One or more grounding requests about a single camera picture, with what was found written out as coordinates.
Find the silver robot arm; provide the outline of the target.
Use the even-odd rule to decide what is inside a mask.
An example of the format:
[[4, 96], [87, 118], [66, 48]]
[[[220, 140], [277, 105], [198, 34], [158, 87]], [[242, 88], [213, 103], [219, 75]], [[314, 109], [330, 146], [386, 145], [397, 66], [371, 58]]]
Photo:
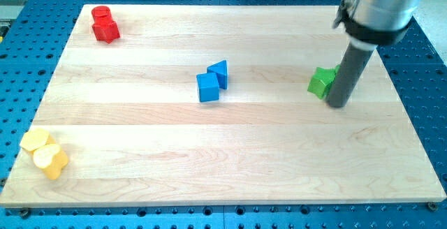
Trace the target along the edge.
[[343, 24], [349, 45], [370, 52], [400, 42], [421, 0], [341, 0], [332, 27]]

